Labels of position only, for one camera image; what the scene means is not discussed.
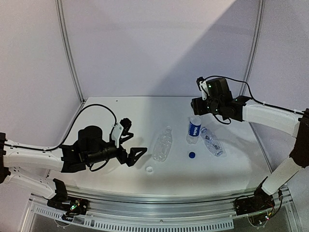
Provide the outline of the Pepsi bottle blue label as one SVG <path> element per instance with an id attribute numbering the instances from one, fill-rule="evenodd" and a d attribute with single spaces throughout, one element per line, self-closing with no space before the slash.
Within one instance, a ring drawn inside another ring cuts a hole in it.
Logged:
<path id="1" fill-rule="evenodd" d="M 189 118 L 188 133 L 186 136 L 188 144 L 194 145 L 198 142 L 201 124 L 202 122 L 199 116 L 191 116 Z"/>

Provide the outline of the clear white bottle cap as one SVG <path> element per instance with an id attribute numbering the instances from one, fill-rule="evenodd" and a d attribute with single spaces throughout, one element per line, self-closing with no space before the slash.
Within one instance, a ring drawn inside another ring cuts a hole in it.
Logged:
<path id="1" fill-rule="evenodd" d="M 148 174 L 151 174 L 151 173 L 153 173 L 154 172 L 154 168 L 152 167 L 152 166 L 148 166 L 148 167 L 146 167 L 146 172 L 148 173 Z"/>

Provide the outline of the clear ribbed plastic bottle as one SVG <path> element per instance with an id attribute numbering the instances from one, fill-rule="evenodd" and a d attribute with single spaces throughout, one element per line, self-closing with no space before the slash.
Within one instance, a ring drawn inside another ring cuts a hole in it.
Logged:
<path id="1" fill-rule="evenodd" d="M 164 162 L 171 150 L 172 147 L 172 128 L 167 126 L 162 132 L 159 134 L 152 153 L 152 158 L 156 162 Z"/>

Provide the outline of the crushed clear plastic bottle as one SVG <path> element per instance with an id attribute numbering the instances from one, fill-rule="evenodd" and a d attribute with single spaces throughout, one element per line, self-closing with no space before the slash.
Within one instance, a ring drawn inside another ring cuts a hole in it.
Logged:
<path id="1" fill-rule="evenodd" d="M 205 127 L 200 129 L 200 136 L 204 141 L 206 148 L 216 157 L 226 156 L 225 149 L 221 145 L 217 136 L 210 130 Z"/>

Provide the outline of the blue Pepsi bottle cap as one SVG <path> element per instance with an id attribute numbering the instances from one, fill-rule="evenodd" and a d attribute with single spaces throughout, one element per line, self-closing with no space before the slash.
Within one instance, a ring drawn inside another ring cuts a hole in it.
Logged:
<path id="1" fill-rule="evenodd" d="M 189 158 L 194 159 L 196 157 L 195 152 L 190 152 L 189 153 Z"/>

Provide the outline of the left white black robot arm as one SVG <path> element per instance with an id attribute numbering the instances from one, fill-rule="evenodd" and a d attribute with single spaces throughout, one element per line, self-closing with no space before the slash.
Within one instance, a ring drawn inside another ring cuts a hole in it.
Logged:
<path id="1" fill-rule="evenodd" d="M 62 210 L 72 205 L 63 181 L 28 173 L 23 167 L 38 167 L 61 173 L 76 173 L 92 168 L 99 162 L 117 159 L 120 164 L 133 166 L 146 153 L 145 147 L 133 147 L 127 153 L 122 143 L 134 136 L 129 128 L 116 125 L 108 142 L 103 140 L 102 129 L 88 126 L 78 131 L 78 139 L 72 145 L 58 148 L 26 149 L 0 135 L 0 182 L 15 183 L 53 202 Z"/>

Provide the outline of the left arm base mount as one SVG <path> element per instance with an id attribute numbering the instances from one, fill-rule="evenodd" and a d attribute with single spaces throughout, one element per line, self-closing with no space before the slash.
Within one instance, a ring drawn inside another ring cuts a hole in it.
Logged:
<path id="1" fill-rule="evenodd" d="M 86 215 L 89 200 L 69 196 L 63 181 L 54 178 L 53 182 L 56 187 L 56 194 L 47 201 L 47 206 L 64 211 L 63 220 L 71 221 L 74 216 Z"/>

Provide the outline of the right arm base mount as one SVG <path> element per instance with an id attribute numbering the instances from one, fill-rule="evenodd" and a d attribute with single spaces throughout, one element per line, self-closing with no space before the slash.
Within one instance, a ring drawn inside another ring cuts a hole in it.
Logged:
<path id="1" fill-rule="evenodd" d="M 239 196 L 233 201 L 233 206 L 238 216 L 271 208 L 270 213 L 268 213 L 268 215 L 266 216 L 266 220 L 268 220 L 271 217 L 275 216 L 276 213 L 281 209 L 283 200 L 283 193 L 281 189 L 278 189 L 278 197 L 280 200 L 280 206 L 277 210 L 275 210 L 275 202 L 273 196 L 266 194 L 262 190 L 261 183 L 254 191 L 252 197 L 246 195 Z"/>

